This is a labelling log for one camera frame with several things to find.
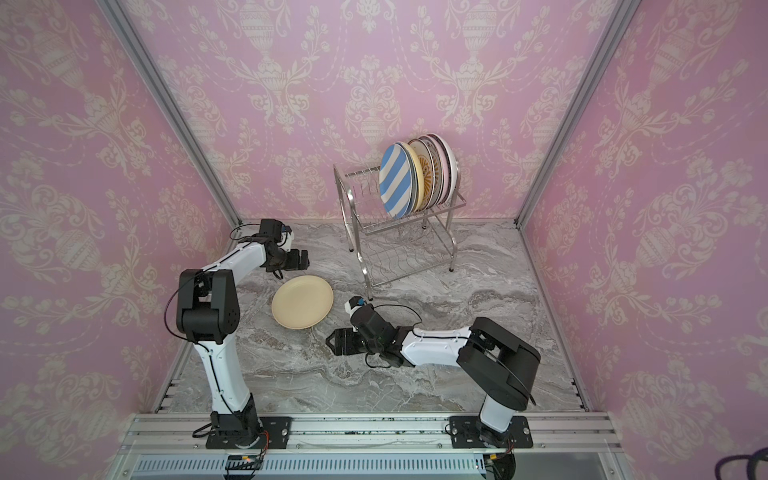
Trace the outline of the cream plate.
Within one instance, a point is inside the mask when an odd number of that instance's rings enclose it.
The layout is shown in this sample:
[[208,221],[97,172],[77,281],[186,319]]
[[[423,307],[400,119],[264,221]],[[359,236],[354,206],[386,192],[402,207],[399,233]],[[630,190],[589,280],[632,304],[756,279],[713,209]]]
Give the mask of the cream plate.
[[287,281],[276,291],[271,311],[279,325],[301,330],[324,320],[333,303],[334,293],[325,279],[303,275]]

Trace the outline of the chrome wire dish rack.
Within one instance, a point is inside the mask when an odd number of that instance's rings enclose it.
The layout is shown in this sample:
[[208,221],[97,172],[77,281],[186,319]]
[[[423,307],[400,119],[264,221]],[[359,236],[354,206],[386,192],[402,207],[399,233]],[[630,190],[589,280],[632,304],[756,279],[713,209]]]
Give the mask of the chrome wire dish rack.
[[460,192],[447,203],[401,219],[390,217],[379,198],[377,167],[343,171],[333,168],[349,251],[372,300],[387,284],[428,270],[455,270],[458,242],[452,231],[456,211],[467,205]]

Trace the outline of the blue striped plate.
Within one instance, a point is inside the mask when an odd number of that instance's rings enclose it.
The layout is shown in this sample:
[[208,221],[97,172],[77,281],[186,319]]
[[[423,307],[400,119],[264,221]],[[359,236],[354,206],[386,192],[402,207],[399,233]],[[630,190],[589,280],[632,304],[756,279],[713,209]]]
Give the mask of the blue striped plate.
[[385,151],[378,182],[380,199],[387,214],[394,219],[405,216],[411,205],[413,175],[410,156],[400,142]]
[[409,203],[408,215],[416,211],[416,207],[419,201],[419,183],[418,173],[420,171],[418,156],[413,148],[406,142],[400,142],[400,146],[404,149],[408,158],[408,165],[411,172],[411,198]]

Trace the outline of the yellow plate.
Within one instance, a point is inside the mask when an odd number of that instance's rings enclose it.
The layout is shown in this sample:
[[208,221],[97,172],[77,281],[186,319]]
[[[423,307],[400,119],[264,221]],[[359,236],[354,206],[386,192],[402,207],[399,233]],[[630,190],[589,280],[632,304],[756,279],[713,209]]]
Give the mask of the yellow plate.
[[424,202],[424,197],[425,197],[424,175],[423,175],[423,169],[422,169],[420,157],[418,156],[417,152],[408,143],[405,143],[404,147],[406,152],[409,155],[409,158],[411,159],[411,163],[413,166],[413,180],[414,180],[413,192],[415,193],[415,200],[414,200],[411,212],[415,213],[422,208],[422,205]]

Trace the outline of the blue striped plate front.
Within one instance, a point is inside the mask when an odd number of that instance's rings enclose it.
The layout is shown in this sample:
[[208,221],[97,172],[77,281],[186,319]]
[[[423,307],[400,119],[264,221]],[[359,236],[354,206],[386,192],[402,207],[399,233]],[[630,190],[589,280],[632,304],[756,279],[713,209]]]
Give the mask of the blue striped plate front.
[[408,158],[408,165],[411,172],[411,198],[409,203],[408,215],[416,211],[416,207],[419,201],[419,183],[418,173],[420,171],[418,156],[413,148],[406,142],[400,142],[400,146],[404,149]]

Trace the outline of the sunburst pattern plate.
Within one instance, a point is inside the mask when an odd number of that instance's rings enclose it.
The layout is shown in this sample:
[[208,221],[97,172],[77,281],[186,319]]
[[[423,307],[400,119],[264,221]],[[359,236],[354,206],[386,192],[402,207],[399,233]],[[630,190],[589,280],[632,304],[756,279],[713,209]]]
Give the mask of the sunburst pattern plate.
[[425,210],[434,204],[436,195],[436,173],[433,157],[426,145],[421,139],[412,139],[409,145],[416,152],[422,171],[423,195],[419,205],[419,211]]
[[434,192],[432,195],[431,207],[438,206],[442,199],[445,190],[444,182],[446,177],[446,167],[444,166],[445,156],[442,148],[438,145],[437,140],[431,135],[423,135],[420,140],[427,145],[427,149],[433,159],[434,166]]

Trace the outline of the pink bear plate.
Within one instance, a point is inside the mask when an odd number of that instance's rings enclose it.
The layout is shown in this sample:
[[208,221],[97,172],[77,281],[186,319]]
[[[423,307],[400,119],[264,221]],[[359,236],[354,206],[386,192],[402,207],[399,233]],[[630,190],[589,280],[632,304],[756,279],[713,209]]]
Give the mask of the pink bear plate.
[[448,202],[450,200],[450,198],[452,197],[452,195],[454,193],[454,190],[455,190],[455,187],[456,187],[456,182],[457,182],[457,164],[456,164],[456,158],[455,158],[455,155],[453,153],[453,150],[449,146],[448,142],[445,139],[441,139],[441,142],[443,143],[443,146],[444,146],[444,149],[445,149],[445,152],[446,152],[446,156],[447,156],[447,159],[448,159],[448,177],[449,177],[449,180],[448,180],[448,189],[447,189],[446,198],[445,198],[445,201]]

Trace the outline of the petal pattern plate orange rim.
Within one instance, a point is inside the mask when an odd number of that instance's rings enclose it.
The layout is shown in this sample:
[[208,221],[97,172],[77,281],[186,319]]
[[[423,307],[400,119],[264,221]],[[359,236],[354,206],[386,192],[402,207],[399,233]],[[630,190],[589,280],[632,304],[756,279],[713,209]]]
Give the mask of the petal pattern plate orange rim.
[[444,173],[446,180],[444,181],[443,195],[440,199],[440,204],[444,204],[452,198],[458,188],[460,171],[457,158],[448,142],[440,135],[429,133],[428,136],[436,142],[445,157]]

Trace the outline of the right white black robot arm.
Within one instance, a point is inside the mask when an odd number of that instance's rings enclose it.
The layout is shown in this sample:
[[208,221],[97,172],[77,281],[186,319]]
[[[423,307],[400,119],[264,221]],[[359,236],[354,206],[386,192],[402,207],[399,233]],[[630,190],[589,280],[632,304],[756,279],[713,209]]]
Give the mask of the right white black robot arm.
[[375,355],[385,368],[460,368],[485,393],[470,444],[515,446],[513,418],[536,403],[533,386],[541,354],[535,347],[487,317],[475,318],[468,327],[430,331],[420,322],[395,326],[378,306],[359,296],[351,298],[345,310],[351,325],[325,339],[334,355]]

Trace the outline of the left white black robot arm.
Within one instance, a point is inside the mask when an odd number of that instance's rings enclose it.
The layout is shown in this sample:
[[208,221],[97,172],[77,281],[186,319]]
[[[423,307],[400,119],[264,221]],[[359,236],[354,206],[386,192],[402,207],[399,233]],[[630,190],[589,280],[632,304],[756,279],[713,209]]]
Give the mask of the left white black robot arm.
[[168,332],[194,346],[211,391],[210,422],[193,433],[208,449],[258,449],[269,446],[269,433],[259,418],[236,352],[235,332],[241,310],[237,284],[262,269],[281,279],[285,271],[309,267],[306,250],[292,247],[290,226],[263,219],[258,230],[234,240],[233,248],[209,265],[186,269],[170,299],[177,302],[176,328]]

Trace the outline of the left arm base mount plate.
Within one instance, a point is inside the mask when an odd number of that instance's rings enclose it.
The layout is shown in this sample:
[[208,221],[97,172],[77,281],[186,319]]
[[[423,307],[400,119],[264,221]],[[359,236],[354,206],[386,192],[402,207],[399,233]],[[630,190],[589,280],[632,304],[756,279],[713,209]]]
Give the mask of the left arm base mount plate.
[[208,436],[205,446],[210,450],[285,450],[290,439],[293,418],[267,416],[261,417],[260,420],[262,429],[257,433],[225,433],[218,430]]

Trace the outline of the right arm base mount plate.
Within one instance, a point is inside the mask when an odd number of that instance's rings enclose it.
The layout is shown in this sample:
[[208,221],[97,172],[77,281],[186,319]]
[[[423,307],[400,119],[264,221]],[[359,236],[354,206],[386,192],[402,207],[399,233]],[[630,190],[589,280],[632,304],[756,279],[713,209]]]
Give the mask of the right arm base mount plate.
[[531,449],[531,429],[523,416],[513,416],[504,432],[483,424],[478,416],[455,415],[449,418],[446,433],[454,449],[501,448]]

